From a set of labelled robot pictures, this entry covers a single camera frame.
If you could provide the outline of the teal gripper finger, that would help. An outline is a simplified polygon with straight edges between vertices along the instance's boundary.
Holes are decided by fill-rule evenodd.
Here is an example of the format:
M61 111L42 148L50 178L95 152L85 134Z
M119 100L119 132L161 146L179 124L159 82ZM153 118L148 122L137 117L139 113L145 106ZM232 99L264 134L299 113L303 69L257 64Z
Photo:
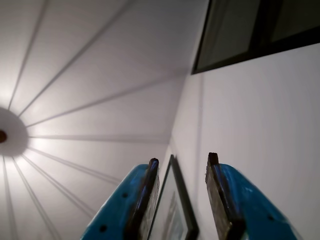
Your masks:
M241 172L207 158L205 183L220 240L300 240L283 213Z
M159 193L159 160L135 166L86 227L82 240L146 240Z

